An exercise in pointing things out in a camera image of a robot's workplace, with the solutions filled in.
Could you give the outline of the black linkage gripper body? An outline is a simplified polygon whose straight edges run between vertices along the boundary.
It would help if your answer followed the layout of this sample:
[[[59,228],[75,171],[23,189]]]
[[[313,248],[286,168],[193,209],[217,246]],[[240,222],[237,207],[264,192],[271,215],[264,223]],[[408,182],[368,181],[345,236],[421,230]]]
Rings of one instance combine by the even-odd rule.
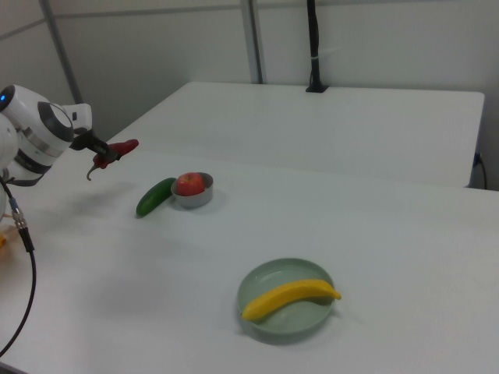
[[[89,149],[97,154],[106,154],[109,151],[109,145],[105,141],[99,139],[92,129],[77,134],[74,137],[70,148],[72,150]]]

